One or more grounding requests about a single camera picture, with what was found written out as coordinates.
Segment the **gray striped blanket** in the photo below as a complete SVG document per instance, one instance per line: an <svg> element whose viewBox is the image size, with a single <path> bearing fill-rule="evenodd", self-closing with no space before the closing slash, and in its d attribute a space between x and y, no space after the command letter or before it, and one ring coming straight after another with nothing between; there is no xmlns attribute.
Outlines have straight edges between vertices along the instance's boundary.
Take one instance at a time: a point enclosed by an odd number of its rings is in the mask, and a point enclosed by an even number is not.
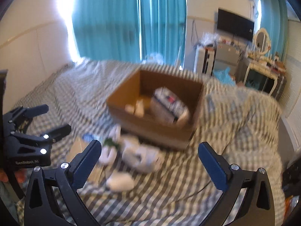
<svg viewBox="0 0 301 226"><path fill-rule="evenodd" d="M284 194L282 164L277 153L280 108L276 101L257 91L224 86L213 78L178 71L172 66L85 59L78 66L64 67L21 99L17 105L49 106L47 114L34 119L28 133L40 133L61 123L72 126L71 134L53 145L51 167L65 161L77 136L108 134L114 123L105 100L138 67L207 84L198 129L184 152L162 150L164 163L158 172L142 175L117 159L114 167L128 171L137 184L132 191L109 191L105 188L104 173L98 186L87 182L78 190L96 220L101 225L199 225L221 195L198 158L198 144L207 141L230 164L236 163L246 170L265 167L273 192L276 225L280 225ZM244 192L241 191L225 223L234 219ZM55 195L65 219L74 223L57 189ZM21 223L23 207L22 200L17 205Z"/></svg>

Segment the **desk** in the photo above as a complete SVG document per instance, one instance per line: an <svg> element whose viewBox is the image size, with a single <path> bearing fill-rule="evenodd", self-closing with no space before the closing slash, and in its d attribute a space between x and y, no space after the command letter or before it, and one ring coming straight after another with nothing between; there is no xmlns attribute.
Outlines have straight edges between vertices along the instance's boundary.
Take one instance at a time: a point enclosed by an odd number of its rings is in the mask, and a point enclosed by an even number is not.
<svg viewBox="0 0 301 226"><path fill-rule="evenodd" d="M276 72L273 72L269 67L254 61L252 59L248 59L248 58L243 58L240 61L240 67L238 68L239 73L237 75L239 75L239 78L237 78L237 81L243 81L243 84L246 84L246 80L248 78L249 75L249 71L252 69L258 73L260 73L261 75L264 75L268 78L271 78L274 80L274 85L269 93L269 95L271 96L272 93L275 91L277 83L278 83L278 78L279 78L279 74Z"/></svg>

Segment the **white stuffed toy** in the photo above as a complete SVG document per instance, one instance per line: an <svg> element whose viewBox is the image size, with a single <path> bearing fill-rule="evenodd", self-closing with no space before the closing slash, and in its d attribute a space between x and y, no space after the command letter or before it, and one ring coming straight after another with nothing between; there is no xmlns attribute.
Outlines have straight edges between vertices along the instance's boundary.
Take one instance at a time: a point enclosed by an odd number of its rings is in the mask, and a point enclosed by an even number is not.
<svg viewBox="0 0 301 226"><path fill-rule="evenodd" d="M136 136L121 135L120 125L112 128L108 138L103 142L99 162L104 166L112 166L117 156L117 150L122 153L122 160L129 167L140 173L158 171L163 164L163 156L159 148L140 144ZM132 190L134 180L129 173L108 170L106 186L114 192Z"/></svg>

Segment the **wall-mounted tv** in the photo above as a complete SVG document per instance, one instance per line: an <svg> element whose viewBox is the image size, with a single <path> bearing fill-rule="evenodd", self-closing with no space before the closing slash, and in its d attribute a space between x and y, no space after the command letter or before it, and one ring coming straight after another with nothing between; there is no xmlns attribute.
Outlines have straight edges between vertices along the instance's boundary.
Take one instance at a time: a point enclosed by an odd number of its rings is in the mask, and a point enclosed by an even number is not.
<svg viewBox="0 0 301 226"><path fill-rule="evenodd" d="M219 9L217 29L252 41L254 22L235 13Z"/></svg>

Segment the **person's hand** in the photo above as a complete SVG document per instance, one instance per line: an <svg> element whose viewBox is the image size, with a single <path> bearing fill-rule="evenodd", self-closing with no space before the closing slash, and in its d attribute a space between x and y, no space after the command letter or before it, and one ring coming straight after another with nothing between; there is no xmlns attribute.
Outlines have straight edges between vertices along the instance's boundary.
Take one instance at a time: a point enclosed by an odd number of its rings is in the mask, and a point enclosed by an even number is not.
<svg viewBox="0 0 301 226"><path fill-rule="evenodd" d="M21 169L15 172L15 177L18 183L22 183L25 181L25 169ZM8 182L8 177L4 170L0 168L0 181L1 182Z"/></svg>

